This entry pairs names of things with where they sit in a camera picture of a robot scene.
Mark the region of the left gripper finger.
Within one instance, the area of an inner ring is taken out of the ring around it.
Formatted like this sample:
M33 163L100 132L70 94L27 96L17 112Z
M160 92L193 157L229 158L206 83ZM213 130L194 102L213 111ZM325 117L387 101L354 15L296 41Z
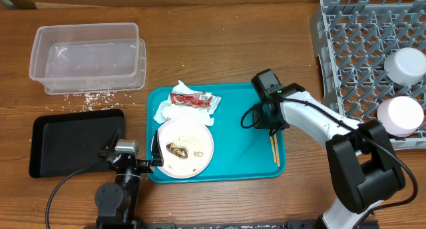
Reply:
M104 150L114 150L118 140L120 139L120 129L117 129L103 146Z
M152 165L153 166L164 166L164 159L159 143L158 131L155 131L152 145L151 145Z

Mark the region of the brown food scrap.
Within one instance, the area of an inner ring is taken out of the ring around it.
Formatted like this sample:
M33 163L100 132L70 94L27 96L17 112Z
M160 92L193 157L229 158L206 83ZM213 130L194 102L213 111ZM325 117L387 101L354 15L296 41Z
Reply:
M172 153L174 156L178 158L187 159L188 158L188 150L184 146L179 146L174 143L169 143L166 145L167 151Z

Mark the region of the large white plate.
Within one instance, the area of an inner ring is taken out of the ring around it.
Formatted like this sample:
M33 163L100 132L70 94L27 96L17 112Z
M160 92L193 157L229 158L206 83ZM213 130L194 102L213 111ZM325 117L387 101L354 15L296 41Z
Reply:
M207 126L192 118L175 118L158 129L164 166L159 170L174 179L187 179L200 174L212 160L214 140ZM182 159L167 151L166 145L174 143L188 150Z

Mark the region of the wooden chopstick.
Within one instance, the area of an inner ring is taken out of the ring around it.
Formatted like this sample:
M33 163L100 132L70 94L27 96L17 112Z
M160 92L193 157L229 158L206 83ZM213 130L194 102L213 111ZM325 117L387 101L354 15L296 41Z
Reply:
M277 159L276 159L276 149L275 149L275 143L274 143L274 138L273 136L270 136L270 144L271 144L271 148L272 148L272 156L274 159L274 163L277 163Z
M280 167L280 154L279 154L279 148L278 148L278 139L277 139L277 134L275 134L273 136L273 142L274 142L274 154L276 157L276 164L277 167Z

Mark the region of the small pink bowl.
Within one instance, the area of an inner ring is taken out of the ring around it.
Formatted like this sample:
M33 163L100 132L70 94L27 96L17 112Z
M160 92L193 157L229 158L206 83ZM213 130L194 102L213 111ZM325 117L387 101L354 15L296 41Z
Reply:
M396 137L413 134L421 126L424 118L421 105L406 96L383 101L377 110L377 119L389 134Z

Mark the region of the grey-white bowl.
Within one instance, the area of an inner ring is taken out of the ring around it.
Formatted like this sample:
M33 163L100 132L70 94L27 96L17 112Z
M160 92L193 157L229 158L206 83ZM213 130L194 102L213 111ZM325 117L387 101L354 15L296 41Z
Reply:
M418 83L425 75L425 55L414 48L402 48L388 57L384 69L391 81L403 86Z

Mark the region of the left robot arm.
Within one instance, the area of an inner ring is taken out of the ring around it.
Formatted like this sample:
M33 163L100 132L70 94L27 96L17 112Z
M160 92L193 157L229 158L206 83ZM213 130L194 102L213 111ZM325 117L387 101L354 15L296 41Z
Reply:
M114 182L104 183L95 193L96 227L143 228L142 220L135 216L136 203L142 175L151 174L164 164L158 134L152 140L151 160L139 159L137 141L120 139L119 134L116 132L99 152L116 176Z

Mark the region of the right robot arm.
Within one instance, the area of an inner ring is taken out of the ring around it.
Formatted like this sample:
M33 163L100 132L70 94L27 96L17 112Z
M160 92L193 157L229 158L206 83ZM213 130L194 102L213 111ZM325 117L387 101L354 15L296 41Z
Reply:
M405 187L403 164L383 125L341 116L302 86L284 86L269 69L256 74L251 84L260 98L249 110L252 127L274 136L296 126L326 149L337 198L309 227L377 228L377 223L365 219Z

